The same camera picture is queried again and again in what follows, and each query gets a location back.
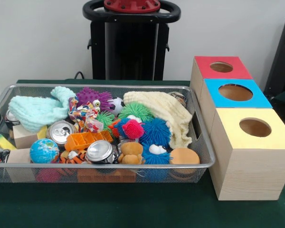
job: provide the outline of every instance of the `white wall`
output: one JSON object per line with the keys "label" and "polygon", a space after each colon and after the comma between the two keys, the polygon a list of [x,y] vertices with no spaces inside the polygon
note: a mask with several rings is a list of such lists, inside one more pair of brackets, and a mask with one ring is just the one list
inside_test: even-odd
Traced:
{"label": "white wall", "polygon": [[[18,79],[91,76],[87,0],[0,0],[0,91]],[[171,0],[164,79],[189,80],[194,55],[240,56],[263,88],[285,22],[285,0]]]}

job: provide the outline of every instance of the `dolly handle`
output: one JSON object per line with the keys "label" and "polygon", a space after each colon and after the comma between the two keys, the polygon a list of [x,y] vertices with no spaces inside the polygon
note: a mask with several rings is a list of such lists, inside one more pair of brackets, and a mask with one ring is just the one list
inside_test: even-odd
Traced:
{"label": "dolly handle", "polygon": [[103,22],[140,22],[140,23],[173,23],[181,18],[181,9],[174,3],[161,0],[161,9],[169,13],[118,13],[112,11],[95,11],[104,7],[104,0],[92,0],[83,6],[83,15],[91,21]]}

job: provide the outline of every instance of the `red lid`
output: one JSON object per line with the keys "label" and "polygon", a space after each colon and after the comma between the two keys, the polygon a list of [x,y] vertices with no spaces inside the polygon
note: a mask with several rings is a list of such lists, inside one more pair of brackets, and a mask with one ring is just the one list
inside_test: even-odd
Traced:
{"label": "red lid", "polygon": [[160,9],[158,0],[104,0],[104,7],[120,13],[150,13]]}
{"label": "red lid", "polygon": [[239,57],[195,56],[203,78],[252,79]]}

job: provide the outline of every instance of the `wooden box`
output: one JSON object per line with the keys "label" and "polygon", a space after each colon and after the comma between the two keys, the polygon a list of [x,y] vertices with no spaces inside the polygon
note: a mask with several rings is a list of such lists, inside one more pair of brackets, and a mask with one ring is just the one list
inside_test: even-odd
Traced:
{"label": "wooden box", "polygon": [[285,184],[285,125],[273,109],[217,108],[209,169],[219,200],[277,200]]}
{"label": "wooden box", "polygon": [[249,79],[205,79],[199,105],[208,133],[216,108],[272,108],[254,80]]}
{"label": "wooden box", "polygon": [[[9,153],[7,163],[30,163],[30,149],[12,150]],[[31,168],[6,168],[13,183],[33,182],[35,175]]]}
{"label": "wooden box", "polygon": [[37,133],[26,130],[21,124],[13,126],[14,140],[17,149],[30,148],[38,139],[43,139],[47,134],[47,126],[41,128]]}
{"label": "wooden box", "polygon": [[195,56],[190,87],[200,101],[204,79],[252,79],[239,57]]}

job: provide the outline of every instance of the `table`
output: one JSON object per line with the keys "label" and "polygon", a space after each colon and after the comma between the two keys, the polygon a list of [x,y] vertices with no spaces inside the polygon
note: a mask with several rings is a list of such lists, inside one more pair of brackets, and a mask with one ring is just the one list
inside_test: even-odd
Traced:
{"label": "table", "polygon": [[[18,83],[184,85],[188,81],[19,80]],[[278,201],[218,201],[208,171],[192,183],[0,183],[0,227],[283,227]]]}

